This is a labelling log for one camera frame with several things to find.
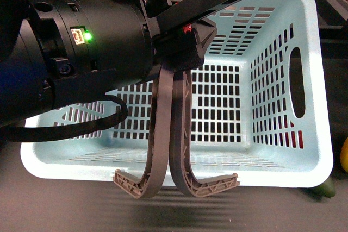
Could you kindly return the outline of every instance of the green led light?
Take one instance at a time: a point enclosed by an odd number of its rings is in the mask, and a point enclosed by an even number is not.
[[[91,33],[89,32],[85,32],[85,34],[83,35],[83,37],[85,38],[85,41],[90,41],[92,40],[93,36]]]

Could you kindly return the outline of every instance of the basket handle hole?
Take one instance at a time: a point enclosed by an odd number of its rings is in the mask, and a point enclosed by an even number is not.
[[[301,60],[301,50],[295,47],[290,54],[289,82],[291,102],[293,104],[294,114],[297,118],[302,118],[306,110]]]

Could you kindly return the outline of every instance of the light blue plastic basket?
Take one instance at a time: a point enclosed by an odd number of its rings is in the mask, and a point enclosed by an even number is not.
[[[314,0],[243,0],[209,18],[218,36],[204,66],[192,72],[191,164],[197,178],[237,173],[242,186],[322,183],[333,159]],[[289,85],[296,47],[306,101],[302,118],[294,114]],[[22,144],[24,166],[42,178],[112,181],[116,169],[141,176],[151,86],[112,92],[129,106],[130,116],[118,128]],[[114,111],[108,102],[72,105],[31,118],[26,126],[71,124]],[[169,169],[164,185],[174,185]]]

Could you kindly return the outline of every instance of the dark table surface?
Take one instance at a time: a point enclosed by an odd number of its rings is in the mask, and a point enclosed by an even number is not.
[[[342,58],[323,59],[335,197],[307,189],[237,187],[205,199],[162,189],[152,199],[134,200],[111,182],[34,177],[22,165],[20,145],[9,143],[0,144],[0,231],[348,232],[348,174],[339,164],[348,137],[348,54]]]

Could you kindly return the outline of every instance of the yellow object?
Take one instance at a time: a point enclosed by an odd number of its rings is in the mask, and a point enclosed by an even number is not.
[[[340,161],[342,168],[348,172],[348,138],[343,143],[343,147],[341,149]]]

